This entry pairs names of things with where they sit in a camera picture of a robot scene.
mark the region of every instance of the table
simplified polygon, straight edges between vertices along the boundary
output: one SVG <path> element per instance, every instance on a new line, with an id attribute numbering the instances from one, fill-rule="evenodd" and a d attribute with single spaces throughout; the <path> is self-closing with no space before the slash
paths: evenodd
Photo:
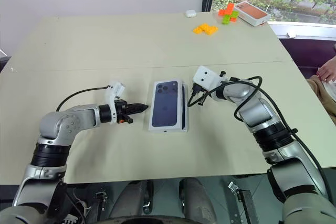
<path id="1" fill-rule="evenodd" d="M 218 73 L 225 70 L 229 77 L 261 75 L 262 88 L 277 102 L 289 125 L 299 129 L 298 135 L 321 165 L 336 165 L 332 158 L 336 128 L 268 25 L 251 28 L 239 20 L 221 25 L 210 37 L 191 30 L 203 22 L 215 24 L 212 13 L 190 19 L 181 14 L 158 14 L 57 20 L 43 20 L 0 74 L 0 184 L 20 183 L 35 148 L 40 118 L 55 110 L 69 94 L 104 86 L 114 79 L 126 86 L 123 99 L 150 104 L 154 81 L 181 78 L 191 87 L 200 64 Z M 163 28 L 169 27 L 167 23 L 175 26 L 163 32 L 158 20 L 164 21 Z M 119 23 L 125 31 L 121 34 L 106 29 L 120 27 Z M 135 26 L 131 36 L 125 37 L 131 26 Z M 135 34 L 142 42 L 127 47 Z M 44 45 L 46 35 L 50 38 Z M 79 41 L 70 43 L 76 36 Z M 82 39 L 86 43 L 79 47 Z M 240 46 L 242 41 L 250 48 Z M 149 45 L 157 47 L 140 52 Z M 94 50 L 97 53 L 90 61 Z M 104 91 L 78 95 L 64 109 L 89 103 L 105 104 Z M 232 103 L 207 99 L 203 107 L 189 109 L 187 133 L 148 132 L 150 110 L 133 115 L 133 124 L 104 124 L 83 131 L 71 147 L 65 181 L 93 183 L 265 172 L 269 165 L 253 136 L 234 119 L 234 109 Z"/>

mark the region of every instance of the floor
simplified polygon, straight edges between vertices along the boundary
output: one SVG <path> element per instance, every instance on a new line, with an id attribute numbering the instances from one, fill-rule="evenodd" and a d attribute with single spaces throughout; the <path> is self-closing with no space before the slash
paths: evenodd
<path id="1" fill-rule="evenodd" d="M 332 187 L 333 197 L 336 198 L 336 170 L 325 169 L 326 176 Z M 282 203 L 272 193 L 271 186 L 265 174 L 252 175 L 248 177 L 213 176 L 198 178 L 205 187 L 217 215 L 217 223 L 247 223 L 243 206 L 236 197 L 228 190 L 227 185 L 233 181 L 241 189 L 251 191 L 255 204 L 259 223 L 277 224 L 281 220 Z M 152 215 L 170 215 L 183 217 L 179 201 L 179 182 L 181 179 L 158 179 L 154 181 L 154 207 Z M 76 189 L 78 197 L 89 198 L 98 191 L 105 191 L 108 195 L 107 207 L 101 213 L 101 219 L 106 219 L 117 199 L 119 193 L 128 182 L 97 183 L 90 184 L 86 189 Z M 4 209 L 10 205 L 9 199 L 15 195 L 17 186 L 0 186 L 0 208 Z M 239 216 L 230 215 L 230 212 L 238 208 Z"/>

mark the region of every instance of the smartphone box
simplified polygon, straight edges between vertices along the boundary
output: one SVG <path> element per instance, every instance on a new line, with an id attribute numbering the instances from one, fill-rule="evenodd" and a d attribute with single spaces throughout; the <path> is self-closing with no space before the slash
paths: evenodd
<path id="1" fill-rule="evenodd" d="M 182 128 L 186 131 L 187 107 L 185 101 L 183 102 L 183 97 L 186 98 L 186 88 L 183 88 L 181 80 L 175 79 L 155 82 L 149 131 L 173 132 L 182 131 Z"/>
<path id="2" fill-rule="evenodd" d="M 234 10 L 239 11 L 239 18 L 253 26 L 261 25 L 271 18 L 267 12 L 246 1 L 236 4 Z"/>

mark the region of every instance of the yellow building blocks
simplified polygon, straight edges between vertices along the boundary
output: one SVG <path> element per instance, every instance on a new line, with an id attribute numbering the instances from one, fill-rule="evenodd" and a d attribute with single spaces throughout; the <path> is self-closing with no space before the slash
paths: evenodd
<path id="1" fill-rule="evenodd" d="M 200 34 L 202 31 L 204 31 L 206 34 L 211 35 L 215 33 L 217 30 L 218 30 L 217 26 L 209 26 L 207 23 L 203 23 L 194 29 L 194 33 Z"/>

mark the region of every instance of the person's hand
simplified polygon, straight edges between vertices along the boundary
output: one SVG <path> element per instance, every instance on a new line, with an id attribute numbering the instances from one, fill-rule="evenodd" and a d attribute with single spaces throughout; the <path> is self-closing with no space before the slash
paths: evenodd
<path id="1" fill-rule="evenodd" d="M 316 75 L 321 81 L 336 81 L 336 56 L 323 64 L 323 66 L 317 71 Z"/>

